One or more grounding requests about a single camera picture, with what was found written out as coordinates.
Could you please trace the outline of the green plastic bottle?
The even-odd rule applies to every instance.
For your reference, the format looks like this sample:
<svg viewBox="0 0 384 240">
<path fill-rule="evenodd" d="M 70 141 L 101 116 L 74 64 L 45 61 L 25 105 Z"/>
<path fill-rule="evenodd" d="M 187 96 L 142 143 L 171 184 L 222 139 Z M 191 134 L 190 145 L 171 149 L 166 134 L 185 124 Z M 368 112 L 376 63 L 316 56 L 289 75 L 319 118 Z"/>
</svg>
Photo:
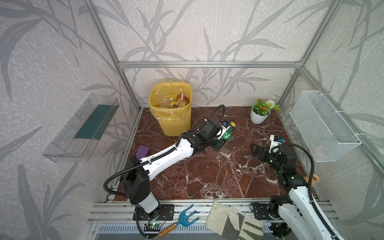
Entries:
<svg viewBox="0 0 384 240">
<path fill-rule="evenodd" d="M 232 132 L 235 127 L 236 127 L 236 124 L 234 122 L 230 122 L 221 139 L 225 141 L 229 140 L 232 136 Z"/>
</svg>

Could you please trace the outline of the clear crushed bottle white cap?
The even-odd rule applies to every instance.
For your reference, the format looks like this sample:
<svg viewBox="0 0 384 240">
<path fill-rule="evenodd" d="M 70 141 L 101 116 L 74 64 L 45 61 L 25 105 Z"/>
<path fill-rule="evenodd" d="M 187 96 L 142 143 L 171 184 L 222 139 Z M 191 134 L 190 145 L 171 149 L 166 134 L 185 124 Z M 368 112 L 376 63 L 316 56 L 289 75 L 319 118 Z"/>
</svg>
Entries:
<svg viewBox="0 0 384 240">
<path fill-rule="evenodd" d="M 170 98 L 168 97 L 161 97 L 160 98 L 160 107 L 169 109 L 170 108 Z"/>
</svg>

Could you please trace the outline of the red yellow label bottle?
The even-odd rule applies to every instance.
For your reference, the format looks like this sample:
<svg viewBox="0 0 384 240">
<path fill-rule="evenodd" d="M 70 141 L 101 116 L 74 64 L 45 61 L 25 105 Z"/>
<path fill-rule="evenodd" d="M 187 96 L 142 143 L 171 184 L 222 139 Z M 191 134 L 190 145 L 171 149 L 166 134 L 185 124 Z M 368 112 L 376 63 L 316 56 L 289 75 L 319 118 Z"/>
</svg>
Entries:
<svg viewBox="0 0 384 240">
<path fill-rule="evenodd" d="M 177 96 L 177 102 L 178 102 L 178 106 L 182 108 L 187 106 L 190 103 L 190 100 L 186 94 L 181 93 Z"/>
</svg>

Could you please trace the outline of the yellow label tea bottle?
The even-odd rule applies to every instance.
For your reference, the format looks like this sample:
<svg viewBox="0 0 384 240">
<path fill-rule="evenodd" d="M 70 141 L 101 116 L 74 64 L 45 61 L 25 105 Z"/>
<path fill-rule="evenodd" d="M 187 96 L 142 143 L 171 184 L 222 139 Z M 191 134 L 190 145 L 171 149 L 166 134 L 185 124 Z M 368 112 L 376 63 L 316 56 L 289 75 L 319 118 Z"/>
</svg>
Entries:
<svg viewBox="0 0 384 240">
<path fill-rule="evenodd" d="M 170 108 L 171 109 L 176 109 L 179 107 L 179 103 L 177 100 L 175 100 L 175 98 L 171 97 L 170 98 Z"/>
</svg>

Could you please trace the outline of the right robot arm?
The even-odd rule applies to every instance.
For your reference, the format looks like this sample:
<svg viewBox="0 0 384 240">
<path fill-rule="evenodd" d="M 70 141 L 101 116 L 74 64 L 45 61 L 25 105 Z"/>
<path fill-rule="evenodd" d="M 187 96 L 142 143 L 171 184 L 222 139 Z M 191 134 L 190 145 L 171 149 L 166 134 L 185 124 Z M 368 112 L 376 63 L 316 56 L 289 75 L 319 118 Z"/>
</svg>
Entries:
<svg viewBox="0 0 384 240">
<path fill-rule="evenodd" d="M 327 218 L 312 193 L 314 176 L 314 160 L 305 148 L 293 144 L 278 144 L 270 149 L 251 144 L 254 158 L 267 163 L 276 171 L 280 185 L 288 196 L 273 196 L 268 205 L 272 219 L 282 219 L 299 240 L 343 240 L 344 237 L 336 230 Z M 296 172 L 296 147 L 302 150 L 311 163 L 309 180 Z"/>
</svg>

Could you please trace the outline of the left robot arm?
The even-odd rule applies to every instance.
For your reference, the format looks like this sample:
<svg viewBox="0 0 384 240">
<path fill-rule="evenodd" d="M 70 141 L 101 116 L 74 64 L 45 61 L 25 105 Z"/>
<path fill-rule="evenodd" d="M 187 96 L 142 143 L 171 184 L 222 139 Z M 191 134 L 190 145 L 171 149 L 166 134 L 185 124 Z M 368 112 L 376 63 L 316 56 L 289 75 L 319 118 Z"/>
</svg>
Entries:
<svg viewBox="0 0 384 240">
<path fill-rule="evenodd" d="M 132 157 L 126 169 L 105 180 L 103 189 L 108 194 L 127 198 L 154 220 L 161 214 L 161 204 L 152 193 L 150 182 L 179 161 L 204 153 L 206 148 L 218 151 L 226 142 L 224 133 L 229 128 L 224 121 L 225 109 L 225 105 L 219 105 L 202 125 L 183 132 L 170 147 L 149 157 Z"/>
</svg>

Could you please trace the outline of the yellow ribbed waste bin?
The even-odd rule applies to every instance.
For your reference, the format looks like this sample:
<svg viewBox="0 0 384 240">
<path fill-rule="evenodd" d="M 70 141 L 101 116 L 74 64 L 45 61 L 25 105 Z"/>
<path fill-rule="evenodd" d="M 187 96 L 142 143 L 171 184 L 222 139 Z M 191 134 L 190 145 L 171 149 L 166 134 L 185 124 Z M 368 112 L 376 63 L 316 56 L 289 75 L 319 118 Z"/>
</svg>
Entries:
<svg viewBox="0 0 384 240">
<path fill-rule="evenodd" d="M 157 120 L 162 128 L 162 131 L 165 135 L 170 137 L 179 136 L 181 133 L 188 131 L 191 128 L 191 112 L 190 114 L 181 121 L 167 122 Z"/>
</svg>

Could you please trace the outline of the clear yellow bin liner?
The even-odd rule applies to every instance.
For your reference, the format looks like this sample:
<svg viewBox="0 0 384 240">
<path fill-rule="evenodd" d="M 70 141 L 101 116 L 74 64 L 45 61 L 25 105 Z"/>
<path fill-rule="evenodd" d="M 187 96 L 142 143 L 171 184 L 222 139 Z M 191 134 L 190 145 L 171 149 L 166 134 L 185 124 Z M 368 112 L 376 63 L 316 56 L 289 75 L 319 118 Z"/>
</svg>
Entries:
<svg viewBox="0 0 384 240">
<path fill-rule="evenodd" d="M 162 100 L 174 98 L 177 103 L 177 96 L 184 94 L 188 98 L 188 104 L 171 108 L 171 104 L 162 107 Z M 161 79 L 155 84 L 149 96 L 149 108 L 157 120 L 174 122 L 185 119 L 191 111 L 193 91 L 191 85 L 177 79 Z"/>
</svg>

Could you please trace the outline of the terracotta clay vase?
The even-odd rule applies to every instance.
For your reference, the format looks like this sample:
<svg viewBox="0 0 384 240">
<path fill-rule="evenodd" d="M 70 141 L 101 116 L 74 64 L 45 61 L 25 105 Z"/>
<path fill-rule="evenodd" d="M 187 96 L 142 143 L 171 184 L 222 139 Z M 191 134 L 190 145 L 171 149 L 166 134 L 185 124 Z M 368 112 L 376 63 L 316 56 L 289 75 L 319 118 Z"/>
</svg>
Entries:
<svg viewBox="0 0 384 240">
<path fill-rule="evenodd" d="M 310 176 L 304 177 L 305 181 L 309 183 Z M 316 183 L 320 181 L 320 177 L 316 174 L 313 174 L 312 181 L 311 181 L 311 187 L 313 188 Z"/>
</svg>

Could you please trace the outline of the white pot with flowers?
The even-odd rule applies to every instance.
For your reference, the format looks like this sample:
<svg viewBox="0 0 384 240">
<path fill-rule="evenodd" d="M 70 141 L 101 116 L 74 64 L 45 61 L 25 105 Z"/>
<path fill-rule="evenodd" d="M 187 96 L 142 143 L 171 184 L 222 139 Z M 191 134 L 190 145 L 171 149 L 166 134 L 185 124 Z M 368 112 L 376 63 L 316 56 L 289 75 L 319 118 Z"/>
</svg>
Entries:
<svg viewBox="0 0 384 240">
<path fill-rule="evenodd" d="M 258 101 L 253 104 L 251 109 L 251 121 L 254 124 L 263 123 L 271 113 L 271 110 L 279 112 L 281 107 L 280 105 L 277 105 L 273 100 L 265 101 L 263 99 L 258 99 Z"/>
</svg>

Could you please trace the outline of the purple pink object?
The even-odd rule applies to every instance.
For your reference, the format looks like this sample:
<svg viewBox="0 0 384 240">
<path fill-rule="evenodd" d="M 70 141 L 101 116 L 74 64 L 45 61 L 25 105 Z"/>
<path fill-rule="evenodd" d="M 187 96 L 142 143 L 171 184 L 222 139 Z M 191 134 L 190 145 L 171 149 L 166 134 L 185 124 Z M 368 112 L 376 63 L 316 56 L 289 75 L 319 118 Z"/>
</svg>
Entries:
<svg viewBox="0 0 384 240">
<path fill-rule="evenodd" d="M 136 157 L 138 160 L 146 157 L 150 151 L 149 147 L 146 146 L 139 146 L 137 152 L 136 152 Z"/>
</svg>

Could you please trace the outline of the blue garden hand fork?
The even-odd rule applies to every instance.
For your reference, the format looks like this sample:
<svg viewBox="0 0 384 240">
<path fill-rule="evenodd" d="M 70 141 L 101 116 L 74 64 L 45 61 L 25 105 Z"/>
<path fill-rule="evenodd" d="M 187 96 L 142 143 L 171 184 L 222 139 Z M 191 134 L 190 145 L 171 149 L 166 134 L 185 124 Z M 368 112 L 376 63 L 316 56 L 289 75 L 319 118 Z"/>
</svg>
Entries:
<svg viewBox="0 0 384 240">
<path fill-rule="evenodd" d="M 197 213 L 197 211 L 193 211 L 192 213 L 190 213 L 189 215 L 187 215 L 187 211 L 190 210 L 192 207 L 194 206 L 194 204 L 191 204 L 188 208 L 186 208 L 185 210 L 183 210 L 180 215 L 179 215 L 179 220 L 168 226 L 166 229 L 162 230 L 161 232 L 158 233 L 158 237 L 159 238 L 162 238 L 164 237 L 165 235 L 167 235 L 169 232 L 173 231 L 178 225 L 182 225 L 184 227 L 189 227 L 190 225 L 194 224 L 195 222 L 197 222 L 200 218 L 197 217 L 196 219 L 192 220 L 192 221 L 189 221 L 189 218 L 191 216 L 193 216 L 194 214 Z"/>
</svg>

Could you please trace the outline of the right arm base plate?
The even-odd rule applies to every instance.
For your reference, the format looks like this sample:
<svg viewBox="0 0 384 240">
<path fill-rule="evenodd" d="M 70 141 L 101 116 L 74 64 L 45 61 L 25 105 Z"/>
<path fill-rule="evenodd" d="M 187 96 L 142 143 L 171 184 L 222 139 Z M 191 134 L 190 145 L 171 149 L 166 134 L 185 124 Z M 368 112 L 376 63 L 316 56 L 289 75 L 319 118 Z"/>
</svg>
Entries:
<svg viewBox="0 0 384 240">
<path fill-rule="evenodd" d="M 268 212 L 268 204 L 251 203 L 250 210 L 253 212 L 255 219 L 257 220 L 271 220 L 272 218 Z"/>
</svg>

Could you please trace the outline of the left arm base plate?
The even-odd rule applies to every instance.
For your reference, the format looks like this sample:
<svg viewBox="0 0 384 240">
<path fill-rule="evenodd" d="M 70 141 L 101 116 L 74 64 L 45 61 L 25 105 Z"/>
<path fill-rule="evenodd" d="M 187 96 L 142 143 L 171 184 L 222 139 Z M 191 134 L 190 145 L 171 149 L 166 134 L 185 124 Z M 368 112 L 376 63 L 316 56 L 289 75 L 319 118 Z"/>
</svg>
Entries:
<svg viewBox="0 0 384 240">
<path fill-rule="evenodd" d="M 142 207 L 135 208 L 133 220 L 139 221 L 172 221 L 175 205 L 165 204 L 157 207 L 153 212 L 147 213 Z"/>
</svg>

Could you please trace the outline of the clear acrylic wall shelf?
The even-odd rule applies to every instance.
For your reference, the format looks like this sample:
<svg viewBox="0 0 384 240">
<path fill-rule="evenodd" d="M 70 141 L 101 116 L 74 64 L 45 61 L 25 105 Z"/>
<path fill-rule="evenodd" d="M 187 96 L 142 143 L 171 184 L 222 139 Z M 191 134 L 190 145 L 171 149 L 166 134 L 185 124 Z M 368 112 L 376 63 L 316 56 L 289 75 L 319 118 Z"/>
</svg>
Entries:
<svg viewBox="0 0 384 240">
<path fill-rule="evenodd" d="M 55 163 L 86 163 L 120 104 L 118 98 L 90 94 L 42 155 Z"/>
</svg>

